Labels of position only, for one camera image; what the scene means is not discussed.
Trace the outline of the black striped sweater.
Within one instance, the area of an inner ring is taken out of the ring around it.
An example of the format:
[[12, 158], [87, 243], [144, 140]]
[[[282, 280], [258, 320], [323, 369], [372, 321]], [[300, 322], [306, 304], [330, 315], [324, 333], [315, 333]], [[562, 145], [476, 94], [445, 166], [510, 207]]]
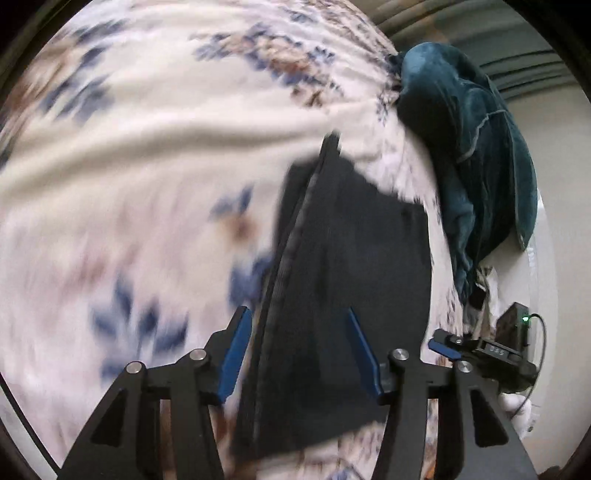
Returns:
[[290, 453], [385, 418], [363, 389], [346, 337], [360, 322], [379, 362], [418, 354], [432, 263], [428, 217], [356, 172], [325, 137], [287, 172], [276, 254], [232, 440], [239, 461]]

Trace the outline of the teal velvet blanket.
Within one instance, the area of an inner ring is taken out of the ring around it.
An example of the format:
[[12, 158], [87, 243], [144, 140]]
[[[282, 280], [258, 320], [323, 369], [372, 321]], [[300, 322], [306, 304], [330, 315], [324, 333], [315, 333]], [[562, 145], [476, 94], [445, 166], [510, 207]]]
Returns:
[[525, 250], [538, 197], [527, 143], [490, 78], [456, 47], [424, 42], [401, 63], [399, 119], [429, 151], [462, 302], [509, 235]]

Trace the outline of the floral bed blanket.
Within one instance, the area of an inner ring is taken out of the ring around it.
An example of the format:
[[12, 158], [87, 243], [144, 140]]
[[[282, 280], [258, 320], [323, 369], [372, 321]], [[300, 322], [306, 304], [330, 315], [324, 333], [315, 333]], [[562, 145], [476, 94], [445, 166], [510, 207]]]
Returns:
[[93, 1], [42, 48], [1, 111], [1, 372], [56, 465], [128, 362], [256, 298], [283, 177], [331, 132], [424, 205], [429, 328], [461, 329], [400, 56], [349, 1]]

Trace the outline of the right teal curtain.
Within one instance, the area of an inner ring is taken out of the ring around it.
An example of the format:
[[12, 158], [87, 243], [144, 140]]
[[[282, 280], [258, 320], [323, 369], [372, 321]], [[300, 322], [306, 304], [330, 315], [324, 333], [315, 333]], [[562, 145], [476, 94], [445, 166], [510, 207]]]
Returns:
[[503, 1], [370, 1], [360, 8], [402, 50], [427, 41], [460, 49], [506, 100], [576, 83], [550, 44]]

